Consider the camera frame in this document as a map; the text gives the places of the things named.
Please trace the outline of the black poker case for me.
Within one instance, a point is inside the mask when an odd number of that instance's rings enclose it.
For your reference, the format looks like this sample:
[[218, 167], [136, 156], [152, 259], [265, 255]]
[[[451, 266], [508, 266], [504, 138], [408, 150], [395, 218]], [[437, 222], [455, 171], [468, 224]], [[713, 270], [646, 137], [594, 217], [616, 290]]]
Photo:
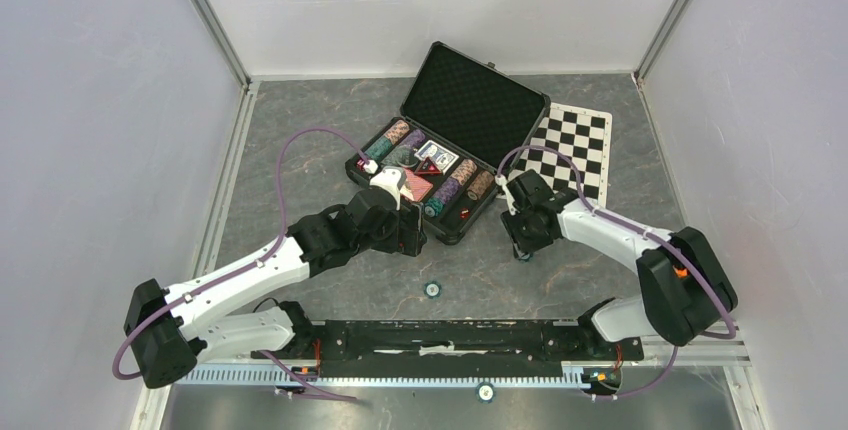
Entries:
[[[462, 160], [471, 159], [476, 163], [477, 171], [444, 204], [437, 217], [431, 218], [424, 213], [424, 225], [429, 235], [446, 245], [454, 245], [464, 238], [496, 193], [493, 183], [480, 200], [472, 201], [467, 196], [472, 180], [481, 171], [489, 171], [494, 176], [498, 170], [509, 173], [515, 166], [509, 151], [529, 142], [550, 106], [551, 100], [546, 94], [503, 74], [491, 64], [484, 64], [442, 42], [435, 42], [430, 46], [398, 116], [371, 137], [362, 151], [364, 153], [378, 137], [383, 136], [395, 121], [404, 120], [410, 126], [406, 135], [420, 129], [426, 134], [426, 141], [435, 140], [458, 154], [459, 161], [442, 175], [421, 176], [433, 184], [426, 199], [418, 202], [422, 207], [428, 204]], [[460, 217], [462, 209], [470, 210], [468, 218]]]

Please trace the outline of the brown poker chip stack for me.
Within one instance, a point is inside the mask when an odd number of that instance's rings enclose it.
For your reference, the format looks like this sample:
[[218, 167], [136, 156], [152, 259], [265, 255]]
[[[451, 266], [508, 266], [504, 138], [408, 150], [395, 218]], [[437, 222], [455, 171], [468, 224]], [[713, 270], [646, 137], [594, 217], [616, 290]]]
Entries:
[[493, 185], [495, 176], [489, 171], [481, 171], [467, 188], [467, 196], [472, 201], [480, 200]]

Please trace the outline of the green yellow blue chip stack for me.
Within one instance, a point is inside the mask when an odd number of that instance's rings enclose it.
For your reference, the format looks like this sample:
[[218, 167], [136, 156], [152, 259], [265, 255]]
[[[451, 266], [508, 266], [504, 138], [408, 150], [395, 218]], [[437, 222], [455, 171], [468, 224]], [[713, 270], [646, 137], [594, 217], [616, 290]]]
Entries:
[[384, 159], [381, 161], [381, 165], [382, 166], [399, 167], [399, 166], [395, 165], [395, 162], [396, 162], [396, 159], [397, 159], [397, 155], [399, 153], [403, 153], [403, 152], [411, 152], [411, 151], [408, 151], [408, 150], [405, 150], [405, 149], [399, 149], [398, 146], [396, 146], [384, 157]]

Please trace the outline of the pink poker chip stack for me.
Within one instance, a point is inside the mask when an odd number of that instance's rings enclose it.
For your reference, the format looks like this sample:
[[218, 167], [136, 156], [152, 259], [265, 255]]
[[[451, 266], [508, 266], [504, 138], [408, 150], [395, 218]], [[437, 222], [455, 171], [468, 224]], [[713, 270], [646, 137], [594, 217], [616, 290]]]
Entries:
[[391, 145], [396, 145], [409, 131], [410, 126], [406, 121], [397, 120], [388, 130], [385, 131], [383, 136], [390, 142]]

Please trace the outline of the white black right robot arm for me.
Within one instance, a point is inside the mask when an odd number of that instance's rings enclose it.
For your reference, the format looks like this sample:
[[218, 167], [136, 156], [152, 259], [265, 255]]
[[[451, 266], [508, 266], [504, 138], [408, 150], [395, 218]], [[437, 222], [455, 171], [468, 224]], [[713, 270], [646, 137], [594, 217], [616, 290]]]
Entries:
[[619, 341], [659, 336], [682, 347], [698, 336], [714, 337], [711, 326], [736, 330], [730, 317], [738, 296], [706, 236], [693, 227], [669, 231], [643, 225], [597, 206], [579, 192], [554, 191], [534, 171], [513, 179], [499, 176], [508, 209], [501, 220], [517, 259], [566, 240], [588, 246], [638, 278], [636, 297], [604, 301], [586, 311], [577, 332], [580, 350], [602, 358]]

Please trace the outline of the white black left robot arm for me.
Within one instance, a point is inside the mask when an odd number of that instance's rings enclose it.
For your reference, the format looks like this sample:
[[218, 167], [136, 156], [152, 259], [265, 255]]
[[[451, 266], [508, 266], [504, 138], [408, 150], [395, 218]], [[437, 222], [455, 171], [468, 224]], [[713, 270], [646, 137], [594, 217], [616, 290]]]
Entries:
[[309, 325], [279, 307], [251, 316], [237, 309], [368, 250], [415, 257], [426, 242], [423, 216], [419, 203], [378, 188], [361, 190], [349, 203], [300, 218], [268, 245], [203, 277], [169, 287], [154, 279], [140, 283], [130, 299], [114, 376], [139, 378], [156, 389], [223, 356], [260, 350], [306, 355], [314, 344]]

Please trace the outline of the purple poker chip stack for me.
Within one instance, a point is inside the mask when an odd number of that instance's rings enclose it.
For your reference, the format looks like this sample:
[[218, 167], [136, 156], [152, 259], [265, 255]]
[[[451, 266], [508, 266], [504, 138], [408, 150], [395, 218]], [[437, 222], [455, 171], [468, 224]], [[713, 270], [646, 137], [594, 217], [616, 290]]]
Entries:
[[415, 153], [426, 139], [427, 136], [423, 131], [415, 129], [405, 136], [405, 138], [398, 144], [398, 148]]

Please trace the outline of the orange blue poker chip stack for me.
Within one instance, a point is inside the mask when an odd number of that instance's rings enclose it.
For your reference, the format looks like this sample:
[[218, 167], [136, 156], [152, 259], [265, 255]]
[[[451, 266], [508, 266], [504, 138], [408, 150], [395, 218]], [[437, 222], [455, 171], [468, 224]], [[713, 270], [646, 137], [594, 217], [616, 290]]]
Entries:
[[457, 168], [452, 171], [450, 177], [462, 186], [466, 184], [468, 179], [472, 177], [476, 171], [476, 163], [471, 159], [464, 159], [459, 163]]

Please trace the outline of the clear dealer button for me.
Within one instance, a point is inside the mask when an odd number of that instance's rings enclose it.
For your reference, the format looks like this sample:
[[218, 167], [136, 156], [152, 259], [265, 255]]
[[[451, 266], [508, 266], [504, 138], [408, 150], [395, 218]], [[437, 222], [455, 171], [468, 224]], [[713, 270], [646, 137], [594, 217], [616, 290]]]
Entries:
[[406, 169], [414, 169], [419, 162], [420, 160], [415, 156], [414, 152], [403, 152], [397, 155], [395, 165]]

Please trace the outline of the teal poker chip stack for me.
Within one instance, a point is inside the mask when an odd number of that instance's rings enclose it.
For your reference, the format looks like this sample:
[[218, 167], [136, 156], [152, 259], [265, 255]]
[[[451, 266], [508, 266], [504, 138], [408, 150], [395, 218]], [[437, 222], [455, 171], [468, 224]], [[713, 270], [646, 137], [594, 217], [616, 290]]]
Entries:
[[377, 163], [381, 162], [384, 157], [392, 150], [395, 144], [385, 135], [378, 137], [365, 151], [364, 154], [369, 160]]

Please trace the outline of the black red all-in triangle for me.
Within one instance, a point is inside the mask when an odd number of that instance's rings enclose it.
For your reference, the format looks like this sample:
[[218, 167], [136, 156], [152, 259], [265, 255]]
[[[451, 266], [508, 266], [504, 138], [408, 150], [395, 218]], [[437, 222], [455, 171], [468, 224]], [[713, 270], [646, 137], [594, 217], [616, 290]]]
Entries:
[[438, 176], [442, 175], [443, 172], [432, 158], [425, 157], [415, 168], [414, 174], [417, 176]]

